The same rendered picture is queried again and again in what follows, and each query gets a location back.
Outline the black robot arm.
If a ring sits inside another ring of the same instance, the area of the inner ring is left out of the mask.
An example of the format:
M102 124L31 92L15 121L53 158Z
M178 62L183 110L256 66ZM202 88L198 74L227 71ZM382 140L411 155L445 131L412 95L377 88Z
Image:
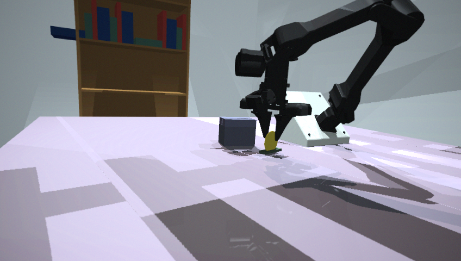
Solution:
M298 60L313 44L368 20L377 22L374 39L348 79L329 91L330 107L314 115L322 131L336 133L339 124L355 120L362 89L391 50L409 40L424 23L423 13L411 0L355 0L311 21L280 26L260 44L260 51L241 48L235 58L235 75L261 78L265 71L265 78L288 79L289 61ZM262 110L278 104L278 93L274 84L269 88L260 84L245 99L248 109Z

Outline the thin gold disc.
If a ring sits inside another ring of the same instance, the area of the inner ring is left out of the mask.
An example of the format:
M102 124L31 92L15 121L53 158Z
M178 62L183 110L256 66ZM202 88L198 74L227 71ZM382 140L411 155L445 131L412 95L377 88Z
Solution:
M275 131L270 131L265 137L264 146L266 151L274 150L278 141L275 141Z

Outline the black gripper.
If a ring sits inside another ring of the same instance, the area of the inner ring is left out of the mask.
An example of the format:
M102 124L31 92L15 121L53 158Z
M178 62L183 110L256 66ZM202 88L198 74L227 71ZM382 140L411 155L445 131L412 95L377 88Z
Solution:
M268 109L279 110L279 114L274 115L276 119L275 141L279 140L292 117L312 115L312 107L310 104L288 103L288 100L285 99L286 88L290 86L290 84L287 84L287 79L264 78L264 82L261 82L261 84L264 84L265 88L269 88L270 84L274 84L278 93L277 105L271 104L267 105L262 110L253 109L253 111L251 111L251 113L258 118L264 139L269 132L272 115L272 111L268 111Z

